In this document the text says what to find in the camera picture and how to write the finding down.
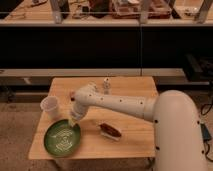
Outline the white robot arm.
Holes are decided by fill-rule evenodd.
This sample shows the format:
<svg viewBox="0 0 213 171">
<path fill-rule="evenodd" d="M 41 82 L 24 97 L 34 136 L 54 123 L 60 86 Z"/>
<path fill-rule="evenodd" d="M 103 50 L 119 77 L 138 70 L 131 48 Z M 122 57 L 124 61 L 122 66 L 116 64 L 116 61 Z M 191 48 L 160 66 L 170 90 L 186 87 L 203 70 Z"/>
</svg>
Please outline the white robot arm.
<svg viewBox="0 0 213 171">
<path fill-rule="evenodd" d="M 101 94 L 95 84 L 74 93 L 72 121 L 85 117 L 90 106 L 124 113 L 154 124 L 155 171 L 208 171 L 201 121 L 194 101 L 168 90 L 156 98 Z"/>
</svg>

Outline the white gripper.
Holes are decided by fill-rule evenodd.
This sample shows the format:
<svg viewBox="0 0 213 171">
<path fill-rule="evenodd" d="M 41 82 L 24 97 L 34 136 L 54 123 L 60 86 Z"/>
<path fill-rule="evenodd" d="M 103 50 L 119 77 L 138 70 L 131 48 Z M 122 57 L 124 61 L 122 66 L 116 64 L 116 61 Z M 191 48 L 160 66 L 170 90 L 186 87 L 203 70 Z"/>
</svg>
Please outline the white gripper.
<svg viewBox="0 0 213 171">
<path fill-rule="evenodd" d="M 84 111 L 75 110 L 74 108 L 71 108 L 70 110 L 70 117 L 71 119 L 68 119 L 68 125 L 70 127 L 74 127 L 78 121 L 80 121 L 85 116 Z"/>
</svg>

